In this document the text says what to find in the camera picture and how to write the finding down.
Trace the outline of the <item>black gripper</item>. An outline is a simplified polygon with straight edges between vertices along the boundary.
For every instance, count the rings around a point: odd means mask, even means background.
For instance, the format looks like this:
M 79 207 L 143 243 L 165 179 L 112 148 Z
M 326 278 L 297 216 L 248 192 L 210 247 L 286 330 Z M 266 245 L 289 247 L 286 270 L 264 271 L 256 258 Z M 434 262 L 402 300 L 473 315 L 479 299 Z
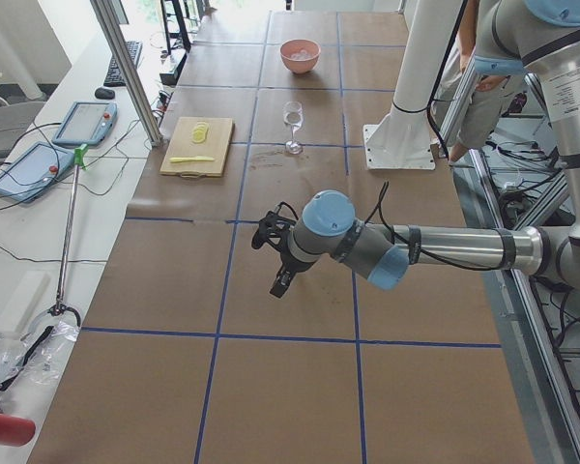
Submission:
M 314 264 L 314 255 L 298 250 L 295 255 L 288 247 L 279 249 L 281 267 L 278 270 L 275 281 L 270 289 L 270 294 L 276 298 L 282 298 L 289 289 L 294 276 L 309 270 Z

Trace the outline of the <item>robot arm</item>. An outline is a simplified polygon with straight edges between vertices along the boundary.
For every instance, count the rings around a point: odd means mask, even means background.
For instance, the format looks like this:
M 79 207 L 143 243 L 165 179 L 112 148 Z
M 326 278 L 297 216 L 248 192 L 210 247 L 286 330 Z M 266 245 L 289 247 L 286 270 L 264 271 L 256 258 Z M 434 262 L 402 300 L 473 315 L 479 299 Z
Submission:
M 323 190 L 294 217 L 271 211 L 259 221 L 252 246 L 270 245 L 281 257 L 274 296 L 281 297 L 297 273 L 325 254 L 384 290 L 417 263 L 515 269 L 580 290 L 580 1 L 483 1 L 471 29 L 480 74 L 538 77 L 574 223 L 520 230 L 392 226 L 359 219 L 345 194 Z

